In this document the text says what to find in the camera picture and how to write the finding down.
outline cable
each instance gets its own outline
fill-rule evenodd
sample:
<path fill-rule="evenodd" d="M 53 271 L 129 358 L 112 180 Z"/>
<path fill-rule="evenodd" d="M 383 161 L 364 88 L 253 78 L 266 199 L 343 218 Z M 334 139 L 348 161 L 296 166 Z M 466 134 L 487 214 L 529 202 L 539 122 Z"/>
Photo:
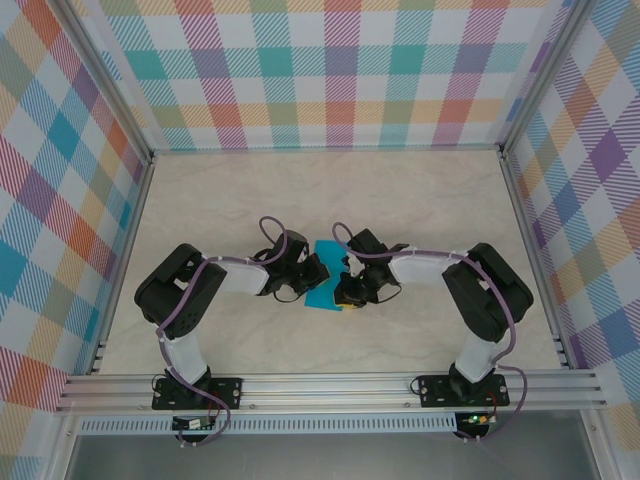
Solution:
<path fill-rule="evenodd" d="M 300 297 L 302 295 L 298 295 L 296 298 L 294 298 L 293 300 L 281 300 L 280 298 L 278 298 L 277 292 L 273 292 L 273 298 L 276 299 L 276 301 L 280 302 L 280 303 L 293 303 L 293 302 L 297 302 Z"/>
<path fill-rule="evenodd" d="M 258 226 L 260 227 L 260 231 L 262 232 L 262 234 L 265 237 L 267 237 L 267 240 L 269 240 L 273 245 L 276 244 L 276 241 L 273 238 L 271 238 L 269 236 L 269 234 L 267 233 L 267 231 L 265 230 L 264 225 L 263 225 L 265 220 L 274 220 L 276 223 L 278 223 L 280 225 L 280 227 L 282 227 L 282 233 L 284 233 L 284 236 L 285 237 L 287 236 L 284 227 L 282 226 L 282 224 L 278 220 L 276 220 L 274 217 L 269 217 L 269 216 L 262 217 L 260 220 L 258 220 Z"/>
<path fill-rule="evenodd" d="M 280 220 L 278 220 L 275 217 L 266 215 L 262 218 L 260 218 L 260 220 L 258 221 L 258 225 L 260 226 L 260 230 L 262 231 L 262 233 L 264 234 L 265 237 L 267 237 L 267 239 L 271 242 L 271 243 L 275 243 L 273 241 L 273 239 L 267 234 L 265 228 L 264 228 L 264 221 L 265 220 L 271 220 L 272 222 L 274 222 L 276 225 L 278 225 L 278 227 L 280 227 L 280 229 L 282 230 L 282 234 L 283 234 L 283 241 L 282 241 L 282 247 L 280 248 L 280 251 L 273 257 L 271 257 L 268 260 L 264 260 L 264 261 L 255 261 L 255 260 L 251 260 L 249 258 L 246 259 L 240 259 L 240 258 L 236 258 L 236 257 L 209 257 L 204 259 L 200 265 L 198 265 L 198 268 L 196 269 L 196 271 L 193 273 L 193 276 L 191 277 L 191 280 L 189 281 L 189 285 L 187 286 L 187 288 L 185 288 L 184 292 L 182 293 L 182 297 L 180 298 L 180 301 L 178 302 L 178 305 L 176 305 L 176 308 L 173 310 L 173 312 L 171 312 L 169 314 L 169 316 L 167 317 L 167 319 L 162 322 L 162 324 L 160 324 L 160 326 L 156 329 L 156 336 L 158 337 L 158 343 L 160 345 L 160 353 L 162 354 L 162 358 L 164 358 L 165 363 L 167 364 L 167 370 L 169 371 L 169 373 L 171 375 L 173 375 L 173 377 L 180 382 L 184 387 L 188 388 L 189 390 L 191 390 L 192 392 L 195 392 L 196 394 L 209 399 L 210 401 L 212 401 L 213 403 L 215 403 L 216 405 L 218 405 L 218 407 L 221 407 L 225 410 L 226 412 L 226 419 L 224 424 L 222 425 L 222 427 L 220 428 L 220 430 L 218 430 L 217 432 L 209 435 L 208 437 L 206 437 L 204 440 L 200 441 L 200 442 L 187 442 L 183 437 L 182 437 L 182 431 L 178 432 L 178 439 L 182 442 L 182 444 L 180 445 L 181 447 L 184 447 L 185 445 L 190 445 L 192 447 L 197 447 L 197 446 L 201 446 L 201 445 L 206 445 L 209 442 L 212 442 L 213 440 L 215 440 L 216 438 L 218 438 L 220 435 L 222 435 L 222 433 L 229 427 L 230 423 L 231 423 L 231 410 L 229 409 L 229 406 L 223 402 L 221 399 L 214 397 L 213 395 L 200 390 L 199 388 L 195 387 L 194 385 L 191 385 L 189 382 L 187 382 L 184 377 L 182 377 L 182 375 L 180 375 L 180 373 L 178 373 L 175 369 L 175 367 L 171 364 L 171 359 L 169 358 L 169 354 L 167 352 L 167 347 L 165 345 L 165 334 L 164 331 L 165 329 L 171 325 L 171 322 L 173 322 L 176 317 L 178 316 L 178 314 L 180 313 L 180 311 L 182 311 L 182 309 L 184 308 L 185 304 L 187 303 L 187 300 L 189 300 L 189 296 L 191 295 L 191 292 L 193 291 L 196 282 L 198 281 L 198 278 L 200 277 L 200 275 L 202 274 L 202 272 L 204 271 L 205 267 L 207 265 L 209 265 L 210 263 L 215 263 L 215 262 L 219 262 L 219 261 L 228 261 L 228 262 L 238 262 L 238 263 L 246 263 L 248 265 L 255 265 L 255 266 L 264 266 L 264 265 L 268 265 L 270 263 L 275 262 L 276 260 L 278 260 L 280 257 L 282 257 L 282 255 L 284 255 L 286 249 L 287 249 L 287 235 L 286 235 L 286 229 L 284 228 L 284 225 L 282 224 L 282 222 Z"/>
<path fill-rule="evenodd" d="M 487 390 L 485 393 L 491 397 L 491 400 L 493 400 L 493 412 L 489 415 L 489 418 L 495 417 L 498 413 L 498 399 L 491 390 Z"/>
<path fill-rule="evenodd" d="M 413 382 L 417 382 L 417 381 L 418 381 L 418 377 L 411 380 L 411 383 L 409 384 L 409 390 L 411 390 L 411 393 L 413 393 L 414 395 L 420 396 L 420 393 L 416 392 L 416 390 L 413 388 Z"/>
<path fill-rule="evenodd" d="M 394 293 L 393 295 L 391 295 L 390 297 L 385 298 L 384 300 L 380 300 L 376 305 L 380 305 L 381 303 L 386 303 L 389 300 L 393 300 L 394 298 L 396 298 L 398 295 L 400 295 L 402 293 L 402 285 L 398 285 L 398 287 L 400 287 L 398 289 L 398 291 L 396 293 Z"/>
<path fill-rule="evenodd" d="M 498 300 L 498 303 L 500 304 L 500 307 L 502 307 L 502 311 L 504 312 L 505 318 L 507 319 L 507 324 L 509 325 L 509 334 L 510 334 L 509 345 L 502 352 L 498 353 L 491 360 L 491 363 L 493 363 L 495 365 L 505 355 L 508 355 L 509 353 L 511 353 L 513 351 L 513 349 L 516 346 L 516 325 L 515 325 L 515 321 L 513 320 L 513 315 L 511 315 L 511 310 L 509 310 L 509 306 L 507 305 L 506 300 L 502 296 L 502 293 L 500 292 L 500 290 L 498 289 L 496 284 L 493 282 L 491 277 L 489 275 L 487 275 L 487 273 L 476 262 L 474 262 L 471 259 L 465 257 L 464 255 L 460 255 L 459 253 L 442 252 L 442 251 L 439 251 L 439 250 L 413 250 L 412 249 L 412 250 L 409 250 L 409 251 L 401 250 L 399 252 L 385 252 L 385 253 L 376 253 L 376 254 L 359 253 L 359 252 L 356 252 L 355 250 L 352 250 L 351 248 L 349 248 L 349 246 L 346 243 L 344 243 L 342 240 L 340 240 L 340 237 L 338 237 L 338 232 L 337 232 L 337 228 L 338 227 L 341 227 L 343 230 L 345 230 L 347 232 L 347 234 L 349 235 L 350 238 L 353 238 L 353 233 L 351 232 L 349 227 L 347 227 L 342 222 L 336 222 L 336 223 L 333 224 L 333 227 L 331 228 L 331 232 L 333 233 L 334 240 L 338 243 L 338 245 L 340 245 L 348 253 L 350 253 L 351 255 L 354 255 L 356 257 L 368 258 L 368 259 L 376 259 L 376 258 L 385 258 L 385 257 L 410 257 L 412 255 L 425 255 L 425 256 L 430 256 L 430 257 L 455 258 L 456 260 L 460 260 L 460 261 L 466 263 L 467 265 L 469 265 L 471 268 L 473 268 L 478 273 L 478 275 L 480 275 L 480 277 L 482 277 L 482 279 L 487 283 L 487 285 L 489 285 L 489 288 L 491 289 L 491 291 L 495 295 L 496 300 Z"/>
<path fill-rule="evenodd" d="M 260 250 L 258 253 L 256 253 L 253 256 L 254 260 L 260 260 L 262 257 L 264 257 L 267 253 L 269 253 L 271 251 L 270 248 L 263 248 L 262 250 Z"/>
<path fill-rule="evenodd" d="M 498 300 L 498 303 L 502 308 L 502 311 L 504 312 L 504 316 L 507 319 L 507 324 L 509 325 L 509 334 L 510 334 L 509 345 L 502 352 L 498 353 L 495 357 L 493 357 L 493 359 L 491 359 L 491 363 L 493 365 L 496 365 L 496 367 L 502 370 L 511 370 L 511 371 L 518 372 L 522 376 L 522 382 L 523 382 L 522 397 L 520 398 L 518 405 L 513 411 L 513 414 L 511 415 L 511 417 L 509 417 L 509 420 L 507 420 L 505 424 L 495 432 L 485 435 L 484 438 L 486 439 L 489 437 L 493 437 L 499 432 L 501 432 L 502 430 L 504 430 L 504 428 L 509 423 L 511 423 L 511 421 L 518 415 L 520 410 L 522 410 L 522 406 L 524 405 L 525 399 L 527 398 L 528 383 L 527 383 L 527 375 L 520 368 L 511 367 L 508 365 L 498 365 L 498 361 L 504 358 L 506 355 L 510 354 L 516 346 L 516 325 L 515 325 L 515 321 L 513 320 L 513 315 L 511 314 L 511 310 L 509 310 L 509 306 L 507 305 L 507 301 L 504 299 L 504 297 L 502 296 L 502 293 L 500 292 L 496 284 L 493 282 L 491 277 L 487 275 L 487 273 L 482 269 L 482 267 L 480 267 L 480 265 L 478 265 L 476 262 L 465 257 L 464 255 L 460 255 L 459 253 L 454 253 L 454 252 L 412 249 L 409 251 L 401 250 L 399 252 L 386 252 L 386 253 L 378 253 L 378 254 L 359 253 L 349 248 L 349 246 L 346 243 L 340 240 L 337 232 L 338 227 L 341 227 L 344 231 L 346 231 L 347 234 L 349 235 L 349 238 L 353 238 L 353 232 L 349 229 L 349 227 L 347 227 L 347 225 L 345 225 L 342 222 L 336 222 L 333 224 L 333 227 L 331 227 L 331 233 L 333 233 L 333 238 L 338 243 L 338 245 L 340 245 L 344 250 L 346 250 L 348 253 L 356 257 L 376 259 L 376 258 L 385 258 L 385 257 L 408 257 L 412 255 L 425 255 L 425 256 L 432 256 L 432 257 L 455 258 L 456 260 L 460 260 L 466 263 L 467 265 L 469 265 L 471 268 L 473 268 L 478 273 L 478 275 L 480 275 L 480 277 L 487 283 L 487 285 L 489 285 L 489 288 L 493 292 L 494 296 L 496 297 L 496 300 Z M 463 432 L 459 432 L 459 433 L 461 433 L 463 436 L 470 437 L 468 434 L 465 434 Z"/>
<path fill-rule="evenodd" d="M 156 390 L 156 378 L 158 378 L 158 377 L 167 378 L 167 376 L 164 373 L 158 373 L 158 374 L 153 376 L 153 378 L 151 379 L 151 390 L 153 390 L 154 392 L 157 392 L 157 390 Z"/>
<path fill-rule="evenodd" d="M 213 392 L 213 394 L 216 397 L 219 397 L 220 394 L 218 392 Z M 218 412 L 216 413 L 216 416 L 213 417 L 213 419 L 211 418 L 211 409 L 213 408 L 213 402 L 209 402 L 209 410 L 207 411 L 207 420 L 209 422 L 209 424 L 213 425 L 215 423 L 215 421 L 218 419 L 218 417 L 220 416 L 220 405 L 218 405 Z"/>

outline plaid wall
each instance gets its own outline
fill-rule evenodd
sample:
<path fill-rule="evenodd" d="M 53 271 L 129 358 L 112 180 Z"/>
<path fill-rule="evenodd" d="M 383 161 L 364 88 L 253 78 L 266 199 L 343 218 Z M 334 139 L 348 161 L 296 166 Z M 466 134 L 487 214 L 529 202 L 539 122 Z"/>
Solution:
<path fill-rule="evenodd" d="M 535 60 L 531 64 L 531 67 L 529 68 L 527 77 L 525 78 L 522 86 L 520 87 L 520 90 L 518 91 L 518 96 L 513 102 L 511 110 L 509 110 L 509 115 L 507 116 L 507 119 L 504 122 L 502 129 L 500 130 L 500 135 L 498 136 L 497 143 L 503 143 L 507 134 L 509 133 L 511 125 L 513 125 L 513 120 L 516 118 L 516 115 L 518 115 L 520 107 L 522 106 L 522 102 L 524 102 L 524 99 L 529 94 L 531 87 L 533 87 L 534 83 L 536 82 L 538 74 L 540 73 L 540 68 L 551 53 L 551 46 L 558 37 L 558 34 L 562 31 L 562 27 L 564 26 L 564 23 L 567 20 L 567 16 L 569 15 L 571 7 L 574 3 L 575 0 L 563 0 L 562 6 L 560 7 L 560 10 L 558 10 L 558 14 L 553 20 L 553 24 L 551 25 L 549 32 L 547 32 L 547 36 L 545 37 L 544 42 L 542 43 L 542 46 L 540 47 Z"/>
<path fill-rule="evenodd" d="M 0 479 L 28 479 L 97 333 L 142 161 L 45 0 L 0 12 Z"/>
<path fill-rule="evenodd" d="M 191 150 L 494 144 L 571 0 L 74 3 L 149 141 Z"/>
<path fill-rule="evenodd" d="M 514 169 L 571 346 L 640 476 L 640 0 L 600 0 Z"/>

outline marble table surface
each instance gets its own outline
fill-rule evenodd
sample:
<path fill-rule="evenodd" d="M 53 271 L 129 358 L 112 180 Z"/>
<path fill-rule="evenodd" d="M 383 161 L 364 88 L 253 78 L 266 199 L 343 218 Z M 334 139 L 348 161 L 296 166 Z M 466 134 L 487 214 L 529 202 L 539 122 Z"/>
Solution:
<path fill-rule="evenodd" d="M 492 244 L 536 295 L 503 363 L 559 368 L 495 152 L 360 151 L 160 156 L 100 373 L 161 372 L 153 326 L 133 302 L 137 286 L 183 242 L 211 255 L 268 247 L 262 215 L 311 245 L 330 239 L 337 220 L 387 245 Z M 216 373 L 436 371 L 448 369 L 467 332 L 445 289 L 407 285 L 386 304 L 343 312 L 222 293 L 198 339 Z"/>

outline blue cloth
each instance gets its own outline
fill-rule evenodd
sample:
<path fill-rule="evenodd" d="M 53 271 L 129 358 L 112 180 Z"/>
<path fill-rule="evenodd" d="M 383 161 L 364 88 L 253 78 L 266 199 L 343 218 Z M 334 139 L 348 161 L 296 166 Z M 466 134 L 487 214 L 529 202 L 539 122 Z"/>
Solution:
<path fill-rule="evenodd" d="M 342 307 L 336 306 L 333 301 L 333 291 L 336 289 L 338 282 L 340 282 L 340 273 L 347 270 L 347 267 L 342 263 L 346 252 L 333 240 L 317 240 L 314 251 L 318 254 L 320 262 L 329 270 L 331 277 L 322 285 L 307 293 L 304 306 L 341 311 Z"/>

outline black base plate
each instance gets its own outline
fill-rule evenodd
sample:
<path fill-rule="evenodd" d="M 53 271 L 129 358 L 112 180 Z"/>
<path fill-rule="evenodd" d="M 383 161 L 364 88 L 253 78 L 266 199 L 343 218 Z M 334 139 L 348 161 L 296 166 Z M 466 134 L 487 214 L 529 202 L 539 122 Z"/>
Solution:
<path fill-rule="evenodd" d="M 198 381 L 195 386 L 222 400 L 230 410 L 240 408 L 241 378 L 207 378 Z M 153 401 L 151 402 L 152 410 L 207 410 L 208 408 L 209 400 L 207 398 L 192 392 L 170 374 L 156 380 Z"/>
<path fill-rule="evenodd" d="M 487 395 L 487 391 L 495 395 L 498 407 L 506 407 L 510 403 L 509 392 L 506 390 L 507 384 L 503 375 L 491 375 L 486 380 L 483 391 L 467 402 L 460 400 L 458 395 L 451 389 L 449 375 L 421 375 L 416 380 L 416 390 L 420 393 L 420 405 L 423 408 L 493 407 L 493 398 Z M 500 392 L 500 387 L 505 387 L 504 393 Z M 424 388 L 427 389 L 425 394 L 422 393 Z"/>

